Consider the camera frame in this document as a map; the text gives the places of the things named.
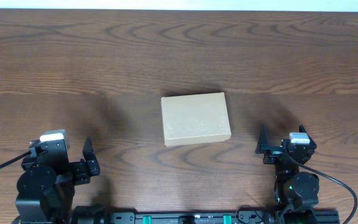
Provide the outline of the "brown cardboard box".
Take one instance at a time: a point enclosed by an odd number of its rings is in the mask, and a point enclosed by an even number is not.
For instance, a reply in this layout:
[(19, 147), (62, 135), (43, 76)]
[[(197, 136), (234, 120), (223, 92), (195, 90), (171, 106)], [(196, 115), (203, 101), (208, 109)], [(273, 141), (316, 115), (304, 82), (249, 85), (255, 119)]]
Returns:
[(223, 142), (231, 127), (223, 92), (161, 98), (167, 147)]

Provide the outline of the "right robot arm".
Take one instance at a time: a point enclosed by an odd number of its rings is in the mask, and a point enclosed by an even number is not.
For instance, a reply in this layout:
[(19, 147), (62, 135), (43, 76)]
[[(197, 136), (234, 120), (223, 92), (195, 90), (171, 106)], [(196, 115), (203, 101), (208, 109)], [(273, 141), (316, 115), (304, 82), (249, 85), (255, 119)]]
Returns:
[(279, 146), (269, 144), (267, 128), (262, 125), (255, 152), (263, 163), (275, 166), (273, 190), (276, 205), (263, 214), (264, 223), (316, 223), (313, 207), (318, 204), (319, 177), (301, 172), (317, 148), (303, 126), (289, 134)]

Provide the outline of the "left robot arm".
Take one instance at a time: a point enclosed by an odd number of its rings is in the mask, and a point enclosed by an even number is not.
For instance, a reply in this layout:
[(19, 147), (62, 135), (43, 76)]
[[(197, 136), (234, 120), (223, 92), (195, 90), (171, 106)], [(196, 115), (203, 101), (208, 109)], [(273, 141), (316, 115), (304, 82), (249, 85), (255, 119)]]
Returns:
[(36, 140), (29, 149), (17, 181), (19, 222), (69, 223), (75, 187), (100, 174), (91, 139), (86, 139), (78, 162), (69, 161), (64, 139)]

